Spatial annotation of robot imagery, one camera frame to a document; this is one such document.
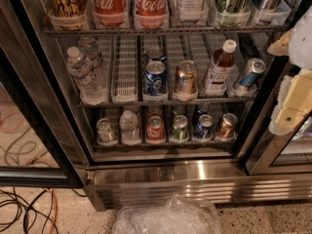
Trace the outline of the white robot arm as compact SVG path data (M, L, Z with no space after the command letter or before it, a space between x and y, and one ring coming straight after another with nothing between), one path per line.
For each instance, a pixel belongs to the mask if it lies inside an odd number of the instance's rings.
M292 29L269 46L268 53L288 56L289 62L300 68L294 77L283 78L271 115L269 131L283 136L292 132L312 110L312 6Z

